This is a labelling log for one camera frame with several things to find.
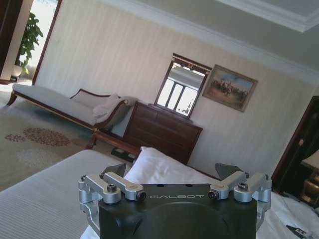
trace picture frame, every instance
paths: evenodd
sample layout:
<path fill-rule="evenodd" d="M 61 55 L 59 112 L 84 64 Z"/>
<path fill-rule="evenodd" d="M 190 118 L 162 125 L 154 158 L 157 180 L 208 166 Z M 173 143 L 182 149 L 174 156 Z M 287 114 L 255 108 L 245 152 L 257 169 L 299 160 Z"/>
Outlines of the picture frame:
<path fill-rule="evenodd" d="M 257 83 L 252 78 L 215 65 L 202 95 L 244 112 Z"/>

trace wooden dresser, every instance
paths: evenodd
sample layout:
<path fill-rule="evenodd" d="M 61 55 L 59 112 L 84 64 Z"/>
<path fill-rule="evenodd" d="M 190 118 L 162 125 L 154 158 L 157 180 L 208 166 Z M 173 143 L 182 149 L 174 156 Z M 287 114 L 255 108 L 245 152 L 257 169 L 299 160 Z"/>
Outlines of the wooden dresser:
<path fill-rule="evenodd" d="M 133 146 L 153 147 L 187 164 L 202 128 L 153 105 L 136 102 L 123 136 Z"/>

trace wall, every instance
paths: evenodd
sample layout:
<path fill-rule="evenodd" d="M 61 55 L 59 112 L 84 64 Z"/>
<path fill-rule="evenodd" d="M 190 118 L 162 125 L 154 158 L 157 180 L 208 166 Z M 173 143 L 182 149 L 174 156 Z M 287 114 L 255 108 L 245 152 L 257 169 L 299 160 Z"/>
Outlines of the wall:
<path fill-rule="evenodd" d="M 10 80 L 12 69 L 15 63 L 16 56 L 18 54 L 22 37 L 24 34 L 26 23 L 29 19 L 30 9 L 33 0 L 23 0 L 19 17 L 16 21 L 16 26 L 10 43 L 8 53 L 6 55 L 3 70 L 0 75 L 0 79 Z"/>
<path fill-rule="evenodd" d="M 64 0 L 36 84 L 71 96 L 79 88 L 153 103 L 175 52 L 259 81 L 244 113 L 199 97 L 203 127 L 190 165 L 215 162 L 272 174 L 314 87 L 213 45 L 95 0 Z"/>

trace green leaves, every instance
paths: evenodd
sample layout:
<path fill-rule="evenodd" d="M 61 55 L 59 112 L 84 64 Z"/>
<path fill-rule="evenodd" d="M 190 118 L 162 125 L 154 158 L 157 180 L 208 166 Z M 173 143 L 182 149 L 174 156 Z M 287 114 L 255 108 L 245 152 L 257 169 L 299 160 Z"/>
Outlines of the green leaves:
<path fill-rule="evenodd" d="M 26 24 L 22 42 L 19 48 L 18 55 L 15 60 L 15 64 L 21 66 L 23 68 L 23 72 L 29 73 L 26 66 L 28 65 L 29 59 L 32 58 L 31 50 L 34 50 L 34 44 L 39 45 L 38 38 L 43 37 L 43 33 L 40 28 L 37 26 L 39 22 L 38 19 L 35 18 L 35 15 L 30 12 L 28 22 Z M 26 56 L 23 62 L 20 61 L 20 56 Z"/>

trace mirror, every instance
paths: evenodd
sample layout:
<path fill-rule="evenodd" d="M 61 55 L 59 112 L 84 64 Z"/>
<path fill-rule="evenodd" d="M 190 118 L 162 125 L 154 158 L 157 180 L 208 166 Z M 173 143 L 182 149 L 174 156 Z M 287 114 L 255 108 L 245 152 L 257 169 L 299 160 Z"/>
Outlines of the mirror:
<path fill-rule="evenodd" d="M 173 54 L 155 105 L 189 118 L 211 68 Z"/>

